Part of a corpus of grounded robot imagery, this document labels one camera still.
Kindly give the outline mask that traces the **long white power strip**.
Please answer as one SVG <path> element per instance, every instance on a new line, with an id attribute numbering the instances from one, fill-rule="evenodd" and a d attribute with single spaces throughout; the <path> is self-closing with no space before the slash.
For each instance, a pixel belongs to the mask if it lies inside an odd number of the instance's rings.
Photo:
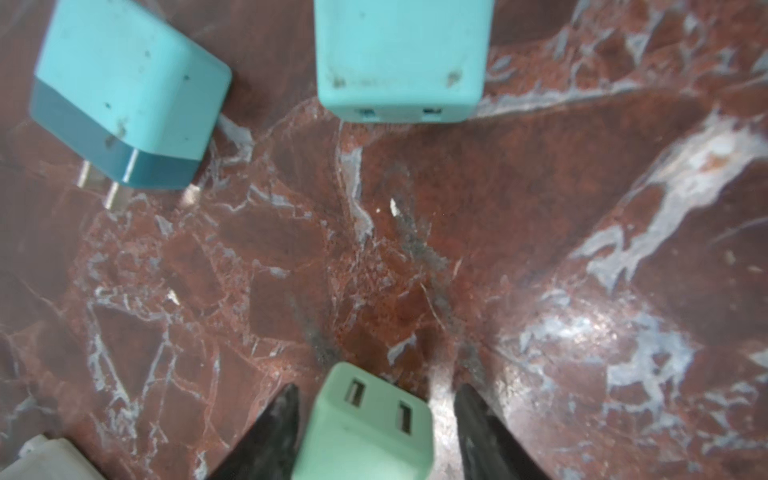
<path id="1" fill-rule="evenodd" d="M 67 439 L 37 435 L 21 447 L 18 459 L 1 471 L 1 480 L 104 480 L 105 477 Z"/>

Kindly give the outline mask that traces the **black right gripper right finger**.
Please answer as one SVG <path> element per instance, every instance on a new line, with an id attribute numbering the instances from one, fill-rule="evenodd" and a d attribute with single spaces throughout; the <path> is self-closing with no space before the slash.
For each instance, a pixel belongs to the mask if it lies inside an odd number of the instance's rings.
<path id="1" fill-rule="evenodd" d="M 473 386 L 458 388 L 454 412 L 466 479 L 549 479 Z"/>

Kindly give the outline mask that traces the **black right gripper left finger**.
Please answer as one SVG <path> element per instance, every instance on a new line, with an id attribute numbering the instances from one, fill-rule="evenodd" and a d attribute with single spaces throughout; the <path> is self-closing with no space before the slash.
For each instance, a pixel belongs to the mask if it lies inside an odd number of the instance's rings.
<path id="1" fill-rule="evenodd" d="M 285 385 L 208 479 L 290 479 L 297 457 L 299 406 L 298 387 Z"/>

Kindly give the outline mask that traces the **green charger plug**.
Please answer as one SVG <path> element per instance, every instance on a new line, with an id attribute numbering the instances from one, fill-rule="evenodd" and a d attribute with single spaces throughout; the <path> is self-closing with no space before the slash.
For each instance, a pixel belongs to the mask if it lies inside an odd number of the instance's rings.
<path id="1" fill-rule="evenodd" d="M 313 405 L 294 479 L 427 479 L 434 465 L 426 402 L 347 362 Z"/>

